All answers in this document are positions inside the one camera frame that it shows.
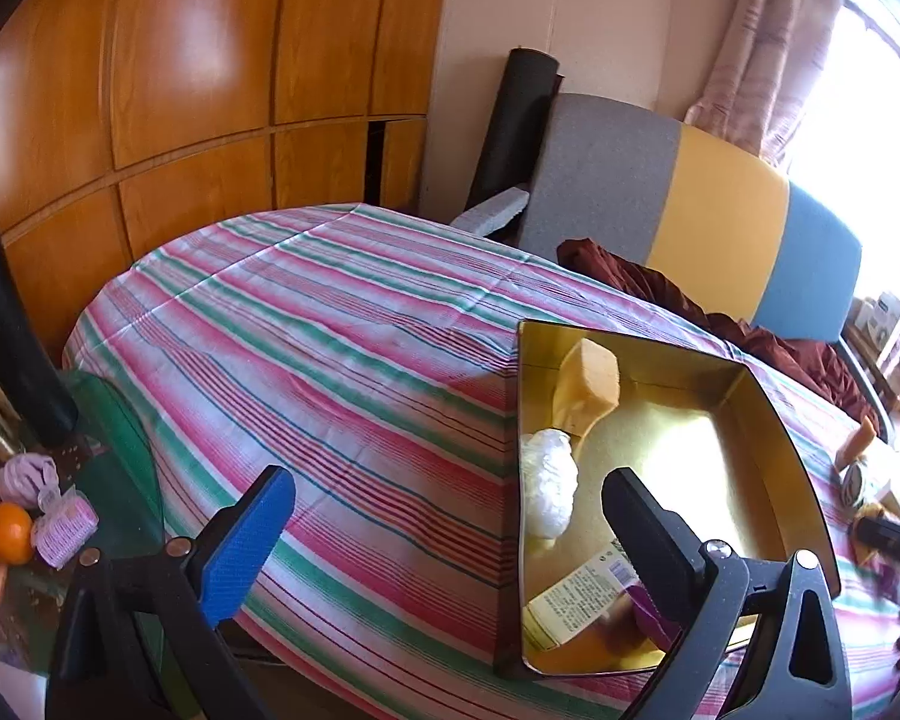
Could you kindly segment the clear plastic bag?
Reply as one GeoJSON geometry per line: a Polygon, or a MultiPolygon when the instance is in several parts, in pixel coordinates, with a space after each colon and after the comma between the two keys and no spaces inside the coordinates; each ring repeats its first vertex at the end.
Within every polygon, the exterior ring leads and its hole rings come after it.
{"type": "Polygon", "coordinates": [[[526,534],[558,539],[571,523],[578,486],[571,436],[559,429],[523,434],[520,474],[526,534]]]}

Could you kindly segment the orange sponge block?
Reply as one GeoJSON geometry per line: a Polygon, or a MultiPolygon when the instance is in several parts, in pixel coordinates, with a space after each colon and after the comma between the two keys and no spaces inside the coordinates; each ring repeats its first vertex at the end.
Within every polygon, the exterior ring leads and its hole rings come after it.
{"type": "Polygon", "coordinates": [[[859,427],[848,436],[842,447],[837,450],[836,458],[834,458],[834,466],[839,473],[845,472],[849,466],[854,465],[855,461],[859,461],[865,450],[870,447],[871,442],[877,437],[877,429],[875,424],[868,416],[864,416],[860,421],[859,427]]]}

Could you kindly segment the gold tin box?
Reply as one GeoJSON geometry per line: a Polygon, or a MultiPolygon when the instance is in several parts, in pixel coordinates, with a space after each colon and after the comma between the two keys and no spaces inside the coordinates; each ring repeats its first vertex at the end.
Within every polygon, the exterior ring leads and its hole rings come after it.
{"type": "Polygon", "coordinates": [[[741,362],[648,338],[525,320],[517,330],[518,435],[551,427],[560,363],[584,338],[616,356],[621,403],[572,444],[580,476],[571,522],[560,538],[528,538],[520,481],[510,481],[505,491],[507,564],[496,673],[510,679],[616,676],[648,673],[662,660],[662,651],[621,610],[602,614],[550,652],[533,649],[521,633],[523,606],[611,543],[601,486],[618,466],[632,468],[702,541],[720,538],[741,556],[766,561],[813,551],[837,595],[836,551],[795,437],[767,387],[741,362]]]}

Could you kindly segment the yellow label packet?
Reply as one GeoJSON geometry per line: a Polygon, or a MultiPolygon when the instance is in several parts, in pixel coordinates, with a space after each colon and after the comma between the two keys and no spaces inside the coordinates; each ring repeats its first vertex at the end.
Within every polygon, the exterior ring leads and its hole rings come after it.
{"type": "Polygon", "coordinates": [[[523,606],[523,639],[543,652],[562,647],[610,611],[637,582],[629,556],[615,541],[523,606]]]}

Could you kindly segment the pink patterned pouch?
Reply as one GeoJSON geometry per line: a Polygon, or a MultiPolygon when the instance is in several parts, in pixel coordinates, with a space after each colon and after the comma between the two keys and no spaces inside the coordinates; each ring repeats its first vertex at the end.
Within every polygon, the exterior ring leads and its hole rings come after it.
{"type": "Polygon", "coordinates": [[[89,499],[77,489],[69,489],[34,523],[32,544],[41,561],[59,571],[97,528],[98,515],[89,499]]]}

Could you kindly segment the dark red blanket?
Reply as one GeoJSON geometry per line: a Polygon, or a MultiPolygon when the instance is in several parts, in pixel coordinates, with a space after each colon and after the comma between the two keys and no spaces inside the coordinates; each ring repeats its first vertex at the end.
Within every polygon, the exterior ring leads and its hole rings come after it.
{"type": "Polygon", "coordinates": [[[556,250],[557,263],[567,270],[611,286],[622,293],[660,305],[720,340],[774,367],[813,394],[836,405],[857,421],[877,426],[878,413],[866,399],[834,344],[816,340],[786,340],[765,328],[732,319],[722,312],[706,312],[660,271],[631,262],[592,239],[567,239],[556,250]]]}

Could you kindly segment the orange fruit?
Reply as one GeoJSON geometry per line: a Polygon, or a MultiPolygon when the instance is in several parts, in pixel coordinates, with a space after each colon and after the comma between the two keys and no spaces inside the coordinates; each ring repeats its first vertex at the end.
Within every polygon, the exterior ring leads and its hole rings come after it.
{"type": "Polygon", "coordinates": [[[12,502],[0,502],[0,561],[23,566],[32,559],[32,519],[29,512],[12,502]]]}

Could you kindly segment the white box on desk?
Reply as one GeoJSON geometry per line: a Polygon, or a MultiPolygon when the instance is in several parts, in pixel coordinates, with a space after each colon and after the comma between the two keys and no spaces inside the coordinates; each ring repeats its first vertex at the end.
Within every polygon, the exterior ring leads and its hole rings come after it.
{"type": "Polygon", "coordinates": [[[854,328],[877,351],[893,343],[900,332],[900,299],[893,293],[881,293],[877,298],[860,302],[854,328]]]}

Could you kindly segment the striped bed sheet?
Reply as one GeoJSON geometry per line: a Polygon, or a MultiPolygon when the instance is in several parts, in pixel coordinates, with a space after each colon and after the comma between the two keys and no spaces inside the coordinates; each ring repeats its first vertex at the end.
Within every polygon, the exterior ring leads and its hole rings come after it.
{"type": "Polygon", "coordinates": [[[265,466],[292,472],[294,517],[238,618],[290,667],[380,718],[613,718],[639,678],[493,670],[525,319],[738,358],[536,255],[328,205],[162,245],[82,310],[63,359],[133,405],[176,535],[265,466]]]}

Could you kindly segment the black rolled mat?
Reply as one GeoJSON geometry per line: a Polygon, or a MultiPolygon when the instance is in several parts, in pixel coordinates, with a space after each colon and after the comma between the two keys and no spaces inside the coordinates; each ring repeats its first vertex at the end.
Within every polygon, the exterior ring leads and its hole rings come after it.
{"type": "Polygon", "coordinates": [[[464,208],[512,187],[526,187],[559,93],[559,62],[536,49],[510,50],[464,208]]]}

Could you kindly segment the wooden wardrobe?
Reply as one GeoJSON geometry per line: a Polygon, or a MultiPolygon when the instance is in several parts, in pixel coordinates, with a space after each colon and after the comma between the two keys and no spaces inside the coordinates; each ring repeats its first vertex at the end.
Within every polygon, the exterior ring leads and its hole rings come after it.
{"type": "Polygon", "coordinates": [[[159,245],[271,208],[413,211],[442,0],[22,0],[0,31],[0,231],[59,355],[159,245]]]}

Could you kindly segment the pink floral curtain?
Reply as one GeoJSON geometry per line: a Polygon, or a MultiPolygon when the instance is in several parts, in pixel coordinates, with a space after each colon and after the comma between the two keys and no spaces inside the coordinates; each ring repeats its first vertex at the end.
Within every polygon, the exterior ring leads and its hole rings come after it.
{"type": "Polygon", "coordinates": [[[842,0],[736,0],[685,122],[780,166],[823,71],[842,0]]]}

